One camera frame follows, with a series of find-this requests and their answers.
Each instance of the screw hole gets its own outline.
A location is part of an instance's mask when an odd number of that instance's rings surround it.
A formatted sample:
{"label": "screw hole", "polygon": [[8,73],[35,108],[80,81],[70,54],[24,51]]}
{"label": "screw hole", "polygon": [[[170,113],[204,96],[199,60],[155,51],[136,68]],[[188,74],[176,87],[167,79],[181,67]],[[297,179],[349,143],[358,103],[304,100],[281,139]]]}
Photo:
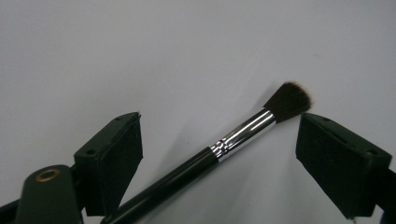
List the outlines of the screw hole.
{"label": "screw hole", "polygon": [[368,150],[366,151],[366,154],[369,154],[369,155],[377,155],[378,153],[377,153],[374,149],[370,148],[370,149],[368,149]]}
{"label": "screw hole", "polygon": [[87,151],[87,154],[88,155],[93,155],[93,154],[95,154],[95,152],[96,152],[95,149],[90,149],[90,150]]}

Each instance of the white background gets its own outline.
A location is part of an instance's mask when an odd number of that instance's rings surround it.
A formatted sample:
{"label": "white background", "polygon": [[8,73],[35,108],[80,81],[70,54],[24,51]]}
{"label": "white background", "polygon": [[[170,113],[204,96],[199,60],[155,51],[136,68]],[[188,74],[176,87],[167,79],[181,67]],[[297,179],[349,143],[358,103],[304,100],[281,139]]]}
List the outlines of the white background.
{"label": "white background", "polygon": [[[0,204],[139,110],[144,159],[125,202],[287,80],[312,113],[396,155],[396,2],[3,0]],[[298,126],[278,125],[140,223],[350,223],[295,159]]]}

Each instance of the brush handle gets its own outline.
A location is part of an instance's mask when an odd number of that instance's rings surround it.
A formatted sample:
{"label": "brush handle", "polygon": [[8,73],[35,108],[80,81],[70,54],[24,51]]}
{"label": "brush handle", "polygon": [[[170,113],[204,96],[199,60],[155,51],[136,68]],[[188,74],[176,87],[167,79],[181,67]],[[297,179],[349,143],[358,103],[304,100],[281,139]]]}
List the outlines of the brush handle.
{"label": "brush handle", "polygon": [[171,173],[123,204],[116,214],[105,217],[101,224],[136,222],[139,218],[143,217],[218,163],[219,161],[210,147],[203,149],[179,165]]}

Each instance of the metal ferrule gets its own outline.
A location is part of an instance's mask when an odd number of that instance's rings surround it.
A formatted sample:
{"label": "metal ferrule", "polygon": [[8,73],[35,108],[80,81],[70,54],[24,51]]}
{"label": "metal ferrule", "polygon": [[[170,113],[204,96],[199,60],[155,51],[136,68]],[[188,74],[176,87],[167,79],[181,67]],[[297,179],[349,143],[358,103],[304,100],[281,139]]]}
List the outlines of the metal ferrule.
{"label": "metal ferrule", "polygon": [[221,140],[210,147],[210,149],[212,149],[219,161],[224,161],[230,155],[254,140],[261,133],[275,126],[275,124],[276,120],[274,115],[271,111],[264,108],[230,133],[226,134]]}

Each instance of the brush bristles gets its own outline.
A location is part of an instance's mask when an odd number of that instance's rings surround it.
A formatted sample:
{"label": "brush bristles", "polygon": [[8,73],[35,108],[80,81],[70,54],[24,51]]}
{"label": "brush bristles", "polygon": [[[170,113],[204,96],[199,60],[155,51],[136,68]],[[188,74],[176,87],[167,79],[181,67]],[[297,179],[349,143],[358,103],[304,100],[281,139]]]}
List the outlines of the brush bristles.
{"label": "brush bristles", "polygon": [[264,107],[274,114],[276,123],[280,123],[311,108],[311,99],[297,83],[285,82]]}

